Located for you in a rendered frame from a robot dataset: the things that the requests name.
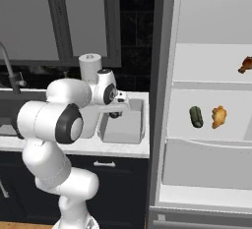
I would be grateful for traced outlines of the grey tupperware container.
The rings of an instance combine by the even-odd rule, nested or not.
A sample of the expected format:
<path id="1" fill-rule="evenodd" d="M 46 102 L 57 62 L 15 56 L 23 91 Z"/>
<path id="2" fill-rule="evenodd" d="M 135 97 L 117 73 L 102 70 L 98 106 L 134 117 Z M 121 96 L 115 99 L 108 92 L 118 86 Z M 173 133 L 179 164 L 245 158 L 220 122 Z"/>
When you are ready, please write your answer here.
<path id="1" fill-rule="evenodd" d="M 130 99 L 129 109 L 116 119 L 103 113 L 97 134 L 104 143 L 140 143 L 145 135 L 145 101 Z"/>
<path id="2" fill-rule="evenodd" d="M 95 134 L 99 113 L 96 106 L 87 106 L 81 109 L 80 112 L 84 121 L 81 139 L 89 139 Z"/>

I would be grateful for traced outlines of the dark base cupboard door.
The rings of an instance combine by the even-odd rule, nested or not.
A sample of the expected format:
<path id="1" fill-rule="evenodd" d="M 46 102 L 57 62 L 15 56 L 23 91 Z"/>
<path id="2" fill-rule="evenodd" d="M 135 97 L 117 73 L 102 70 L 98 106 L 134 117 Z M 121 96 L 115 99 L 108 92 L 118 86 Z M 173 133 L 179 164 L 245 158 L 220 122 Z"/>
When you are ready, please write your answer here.
<path id="1" fill-rule="evenodd" d="M 36 187 L 20 152 L 0 151 L 0 179 L 12 221 L 53 225 L 60 218 L 58 197 Z"/>

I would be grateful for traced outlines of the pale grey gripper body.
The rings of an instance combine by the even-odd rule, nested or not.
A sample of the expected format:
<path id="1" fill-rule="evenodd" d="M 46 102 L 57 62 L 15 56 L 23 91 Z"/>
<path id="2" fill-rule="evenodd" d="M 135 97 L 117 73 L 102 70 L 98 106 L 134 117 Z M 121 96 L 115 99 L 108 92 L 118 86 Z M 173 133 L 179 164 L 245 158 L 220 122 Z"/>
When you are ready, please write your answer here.
<path id="1" fill-rule="evenodd" d="M 129 105 L 125 102 L 115 102 L 108 105 L 100 105 L 98 111 L 100 113 L 123 112 L 129 109 Z"/>

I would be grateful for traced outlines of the grey sink tap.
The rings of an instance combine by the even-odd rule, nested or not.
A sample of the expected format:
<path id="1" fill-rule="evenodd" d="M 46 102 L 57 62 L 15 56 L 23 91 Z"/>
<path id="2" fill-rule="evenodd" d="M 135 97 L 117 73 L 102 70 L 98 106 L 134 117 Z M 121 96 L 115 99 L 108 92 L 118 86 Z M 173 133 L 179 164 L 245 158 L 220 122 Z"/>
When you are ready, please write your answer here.
<path id="1" fill-rule="evenodd" d="M 21 72 L 15 73 L 13 71 L 7 50 L 1 41 L 0 41 L 0 51 L 2 52 L 3 59 L 4 59 L 4 62 L 8 71 L 11 88 L 15 94 L 20 94 L 21 86 L 26 86 L 27 83 L 24 80 Z"/>

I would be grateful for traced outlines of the grey open fridge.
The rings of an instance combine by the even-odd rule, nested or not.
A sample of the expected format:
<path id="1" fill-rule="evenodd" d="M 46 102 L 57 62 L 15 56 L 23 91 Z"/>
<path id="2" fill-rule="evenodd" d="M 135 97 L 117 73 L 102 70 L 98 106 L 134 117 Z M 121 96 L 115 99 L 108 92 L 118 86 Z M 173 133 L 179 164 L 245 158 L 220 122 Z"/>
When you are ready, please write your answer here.
<path id="1" fill-rule="evenodd" d="M 252 229 L 252 0 L 155 0 L 147 229 Z"/>

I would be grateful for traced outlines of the grey wall cupboard door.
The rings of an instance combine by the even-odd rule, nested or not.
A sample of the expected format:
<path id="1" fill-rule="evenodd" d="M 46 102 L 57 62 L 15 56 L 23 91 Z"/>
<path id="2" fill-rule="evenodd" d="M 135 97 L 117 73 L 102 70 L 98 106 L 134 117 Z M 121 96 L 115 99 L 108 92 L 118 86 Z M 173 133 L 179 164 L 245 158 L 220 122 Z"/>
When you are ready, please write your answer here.
<path id="1" fill-rule="evenodd" d="M 61 65 L 97 53 L 103 66 L 121 66 L 119 0 L 51 0 L 51 9 Z"/>
<path id="2" fill-rule="evenodd" d="M 0 0 L 0 41 L 11 60 L 57 60 L 48 0 Z"/>

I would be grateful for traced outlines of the pale grey fridge drawer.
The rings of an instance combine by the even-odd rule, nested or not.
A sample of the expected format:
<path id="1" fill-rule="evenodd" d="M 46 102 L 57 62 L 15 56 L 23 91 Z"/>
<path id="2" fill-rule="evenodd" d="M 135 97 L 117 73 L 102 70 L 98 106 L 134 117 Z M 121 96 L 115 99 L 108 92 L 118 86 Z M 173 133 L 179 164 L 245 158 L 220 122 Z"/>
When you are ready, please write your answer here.
<path id="1" fill-rule="evenodd" d="M 169 140 L 165 185 L 252 190 L 252 149 Z"/>

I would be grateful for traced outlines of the dark sink basin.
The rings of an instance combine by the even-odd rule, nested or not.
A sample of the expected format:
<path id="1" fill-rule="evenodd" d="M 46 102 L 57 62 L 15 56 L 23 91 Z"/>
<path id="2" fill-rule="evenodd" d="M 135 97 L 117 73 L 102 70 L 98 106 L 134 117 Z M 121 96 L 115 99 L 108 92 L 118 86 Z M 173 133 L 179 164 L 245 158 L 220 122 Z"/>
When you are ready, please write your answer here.
<path id="1" fill-rule="evenodd" d="M 14 128 L 17 136 L 20 135 L 17 117 L 22 106 L 23 102 L 20 100 L 0 99 L 0 124 L 10 124 Z"/>

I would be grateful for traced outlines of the dark drawer front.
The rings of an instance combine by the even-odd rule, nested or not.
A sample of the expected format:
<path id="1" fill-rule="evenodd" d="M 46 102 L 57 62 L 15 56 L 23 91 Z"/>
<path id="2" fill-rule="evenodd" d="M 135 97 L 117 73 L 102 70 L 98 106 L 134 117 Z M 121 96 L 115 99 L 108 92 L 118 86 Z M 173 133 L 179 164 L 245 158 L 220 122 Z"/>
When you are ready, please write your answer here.
<path id="1" fill-rule="evenodd" d="M 144 229 L 147 199 L 147 159 L 69 155 L 72 165 L 99 178 L 97 194 L 87 201 L 100 229 Z M 115 162 L 116 167 L 95 167 L 94 162 Z"/>

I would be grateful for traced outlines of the white paper towel roll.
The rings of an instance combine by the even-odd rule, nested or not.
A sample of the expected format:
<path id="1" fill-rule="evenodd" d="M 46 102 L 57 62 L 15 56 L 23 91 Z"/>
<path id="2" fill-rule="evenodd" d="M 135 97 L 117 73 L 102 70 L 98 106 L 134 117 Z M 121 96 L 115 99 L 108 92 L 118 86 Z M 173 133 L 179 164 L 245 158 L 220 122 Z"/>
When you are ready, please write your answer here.
<path id="1" fill-rule="evenodd" d="M 101 56 L 95 53 L 88 53 L 79 57 L 79 65 L 82 80 L 89 84 L 97 83 L 97 72 L 102 68 Z"/>

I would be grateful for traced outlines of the dark green cucumber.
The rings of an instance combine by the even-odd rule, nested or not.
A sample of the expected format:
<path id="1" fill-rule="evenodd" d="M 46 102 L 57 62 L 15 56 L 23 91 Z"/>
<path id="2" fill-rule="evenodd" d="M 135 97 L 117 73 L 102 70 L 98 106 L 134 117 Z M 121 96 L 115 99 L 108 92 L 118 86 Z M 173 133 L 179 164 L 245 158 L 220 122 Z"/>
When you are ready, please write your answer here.
<path id="1" fill-rule="evenodd" d="M 202 128 L 203 127 L 203 117 L 201 114 L 201 109 L 198 106 L 192 106 L 189 110 L 191 123 L 194 128 Z"/>

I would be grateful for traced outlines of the brown chicken drumstick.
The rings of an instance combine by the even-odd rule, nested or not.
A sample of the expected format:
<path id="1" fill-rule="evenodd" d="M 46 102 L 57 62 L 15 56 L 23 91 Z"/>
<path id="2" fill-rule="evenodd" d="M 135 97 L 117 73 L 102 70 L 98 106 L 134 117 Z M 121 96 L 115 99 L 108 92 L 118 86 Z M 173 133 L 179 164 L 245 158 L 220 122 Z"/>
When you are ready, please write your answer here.
<path id="1" fill-rule="evenodd" d="M 241 67 L 238 69 L 238 72 L 240 74 L 244 74 L 247 70 L 252 69 L 252 57 L 247 56 L 243 62 Z"/>

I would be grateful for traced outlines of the golden chicken drumstick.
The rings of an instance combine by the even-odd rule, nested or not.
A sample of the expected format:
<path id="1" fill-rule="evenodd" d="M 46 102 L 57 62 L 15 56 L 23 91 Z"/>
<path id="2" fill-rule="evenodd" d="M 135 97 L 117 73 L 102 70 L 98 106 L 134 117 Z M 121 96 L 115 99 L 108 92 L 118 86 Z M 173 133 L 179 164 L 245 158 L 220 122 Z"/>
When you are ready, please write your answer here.
<path id="1" fill-rule="evenodd" d="M 212 128 L 216 129 L 223 125 L 225 122 L 226 110 L 220 105 L 218 108 L 214 108 L 212 111 L 213 124 Z"/>

